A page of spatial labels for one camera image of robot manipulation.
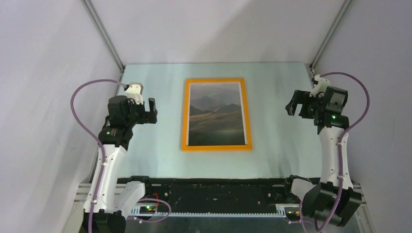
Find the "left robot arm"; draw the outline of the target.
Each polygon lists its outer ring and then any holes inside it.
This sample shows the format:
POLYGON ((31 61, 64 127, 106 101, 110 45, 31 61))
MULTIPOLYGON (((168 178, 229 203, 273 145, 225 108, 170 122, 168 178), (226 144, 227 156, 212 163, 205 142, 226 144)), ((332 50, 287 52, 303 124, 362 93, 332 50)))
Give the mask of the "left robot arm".
POLYGON ((140 200, 148 202, 154 190, 142 182, 130 182, 116 197, 118 172, 127 155, 137 124, 155 124, 157 108, 149 98, 149 110, 140 95, 115 96, 108 101, 108 116, 97 139, 98 160, 88 197, 84 202, 83 227, 88 233, 123 233, 132 208, 140 200))

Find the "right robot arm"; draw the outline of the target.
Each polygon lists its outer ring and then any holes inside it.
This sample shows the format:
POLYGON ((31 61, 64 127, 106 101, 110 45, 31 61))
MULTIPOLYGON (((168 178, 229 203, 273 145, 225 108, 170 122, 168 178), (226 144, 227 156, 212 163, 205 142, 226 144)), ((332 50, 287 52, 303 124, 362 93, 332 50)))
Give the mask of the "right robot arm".
POLYGON ((322 147, 322 171, 317 184, 296 175, 288 177, 283 198, 289 203, 300 200, 303 216, 338 227, 347 224, 362 202, 347 166, 349 119, 342 115, 347 99, 346 90, 333 86, 316 95, 295 90, 285 107, 293 116, 300 104, 299 116, 314 121, 322 147))

